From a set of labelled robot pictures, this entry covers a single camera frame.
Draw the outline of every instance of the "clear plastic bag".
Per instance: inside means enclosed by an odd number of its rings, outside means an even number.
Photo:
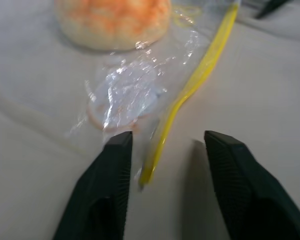
[[[0,0],[0,110],[82,156],[134,131],[141,167],[162,114],[205,55],[232,0],[173,0],[166,35],[94,51],[60,31],[50,0]]]

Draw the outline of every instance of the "plastic wrap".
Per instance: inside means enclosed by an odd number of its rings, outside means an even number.
[[[167,107],[206,54],[233,1],[173,0],[167,33],[130,51],[95,51],[65,37],[50,0],[0,0],[0,110],[93,159],[134,132],[141,167]]]

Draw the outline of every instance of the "black object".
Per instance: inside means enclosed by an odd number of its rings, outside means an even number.
[[[204,135],[214,191],[232,240],[300,240],[300,211],[246,145]]]
[[[270,0],[267,2],[263,9],[255,16],[256,19],[262,19],[266,16],[272,14],[279,8],[281,8],[284,4],[288,3],[291,0]]]
[[[132,146],[132,132],[109,140],[77,182],[54,240],[123,239]]]

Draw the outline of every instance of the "bun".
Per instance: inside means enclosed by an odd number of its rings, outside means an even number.
[[[55,0],[62,32],[96,50],[130,50],[165,35],[170,0]]]

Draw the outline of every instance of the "bread roll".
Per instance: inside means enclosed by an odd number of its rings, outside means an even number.
[[[167,31],[170,0],[55,0],[63,33],[96,50],[130,50],[152,44]]]

